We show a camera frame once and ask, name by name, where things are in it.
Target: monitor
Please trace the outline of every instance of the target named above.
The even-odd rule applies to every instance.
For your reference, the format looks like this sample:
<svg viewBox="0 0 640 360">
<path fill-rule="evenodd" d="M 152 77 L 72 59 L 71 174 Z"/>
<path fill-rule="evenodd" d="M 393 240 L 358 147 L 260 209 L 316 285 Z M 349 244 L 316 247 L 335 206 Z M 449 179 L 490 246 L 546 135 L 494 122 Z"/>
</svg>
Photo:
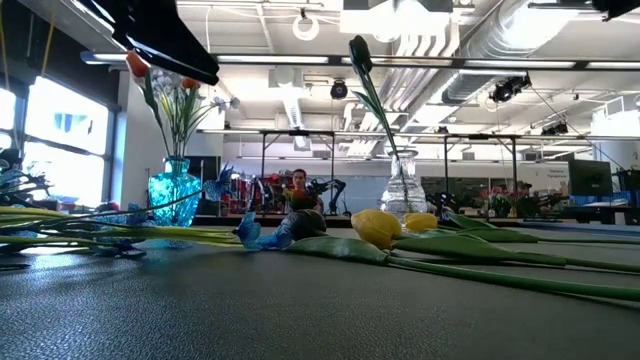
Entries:
<svg viewBox="0 0 640 360">
<path fill-rule="evenodd" d="M 569 194 L 611 196 L 611 164 L 606 161 L 569 160 Z"/>
</svg>

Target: blue glass vase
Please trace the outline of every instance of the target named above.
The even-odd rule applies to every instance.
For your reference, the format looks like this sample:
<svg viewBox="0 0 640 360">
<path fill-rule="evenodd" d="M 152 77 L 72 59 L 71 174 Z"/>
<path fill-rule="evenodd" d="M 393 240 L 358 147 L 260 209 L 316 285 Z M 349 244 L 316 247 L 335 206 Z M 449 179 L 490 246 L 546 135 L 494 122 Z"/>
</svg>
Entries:
<svg viewBox="0 0 640 360">
<path fill-rule="evenodd" d="M 200 179 L 187 174 L 189 159 L 169 157 L 164 159 L 164 172 L 149 178 L 149 200 L 151 206 L 167 204 L 183 198 L 202 189 Z M 175 205 L 166 206 L 153 211 L 156 225 L 159 226 L 183 226 L 191 225 L 196 214 L 200 196 L 192 196 L 189 199 Z M 171 248 L 185 248 L 191 246 L 186 241 L 167 241 Z"/>
</svg>

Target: yellow tulip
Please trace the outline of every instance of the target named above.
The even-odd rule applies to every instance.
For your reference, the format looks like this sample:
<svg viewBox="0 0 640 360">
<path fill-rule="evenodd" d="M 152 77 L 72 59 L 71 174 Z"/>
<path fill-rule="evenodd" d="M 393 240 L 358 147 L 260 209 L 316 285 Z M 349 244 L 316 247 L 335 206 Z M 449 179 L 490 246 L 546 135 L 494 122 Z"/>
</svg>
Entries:
<svg viewBox="0 0 640 360">
<path fill-rule="evenodd" d="M 438 218 L 429 213 L 404 214 L 404 226 L 411 232 L 438 228 Z"/>
<path fill-rule="evenodd" d="M 360 239 L 378 249 L 390 249 L 394 236 L 402 235 L 402 226 L 395 216 L 376 209 L 365 209 L 351 216 L 351 226 Z"/>
</svg>

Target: clear glass vase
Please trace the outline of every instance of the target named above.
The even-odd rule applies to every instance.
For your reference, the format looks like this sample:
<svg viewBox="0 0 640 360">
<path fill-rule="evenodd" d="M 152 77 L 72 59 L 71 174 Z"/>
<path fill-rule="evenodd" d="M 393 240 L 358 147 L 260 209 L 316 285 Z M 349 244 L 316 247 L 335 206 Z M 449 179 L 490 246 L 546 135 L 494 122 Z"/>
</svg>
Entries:
<svg viewBox="0 0 640 360">
<path fill-rule="evenodd" d="M 427 212 L 428 210 L 424 190 L 416 179 L 416 155 L 418 152 L 413 150 L 398 151 L 397 157 L 395 153 L 390 154 L 392 159 L 391 179 L 382 194 L 380 210 L 392 213 L 401 222 L 404 222 L 404 214 L 406 213 Z"/>
<path fill-rule="evenodd" d="M 169 203 L 202 189 L 199 178 L 187 174 L 189 159 L 169 157 L 164 159 L 164 172 L 149 178 L 149 200 L 151 206 Z M 153 217 L 160 226 L 191 225 L 196 214 L 200 196 L 196 195 L 175 205 L 154 210 Z M 172 248 L 191 246 L 184 241 L 167 241 Z"/>
</svg>

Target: gray table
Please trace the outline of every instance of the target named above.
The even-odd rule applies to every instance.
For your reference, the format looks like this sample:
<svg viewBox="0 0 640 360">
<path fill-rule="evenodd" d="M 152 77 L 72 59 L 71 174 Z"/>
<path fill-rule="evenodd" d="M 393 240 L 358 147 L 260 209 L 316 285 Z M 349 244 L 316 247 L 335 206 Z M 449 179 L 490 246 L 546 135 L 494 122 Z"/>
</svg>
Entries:
<svg viewBox="0 0 640 360">
<path fill-rule="evenodd" d="M 640 247 L 511 247 L 640 262 Z M 1 359 L 640 359 L 640 306 L 624 302 L 201 245 L 0 262 L 33 264 L 0 273 Z M 623 274 L 475 268 L 640 287 Z"/>
</svg>

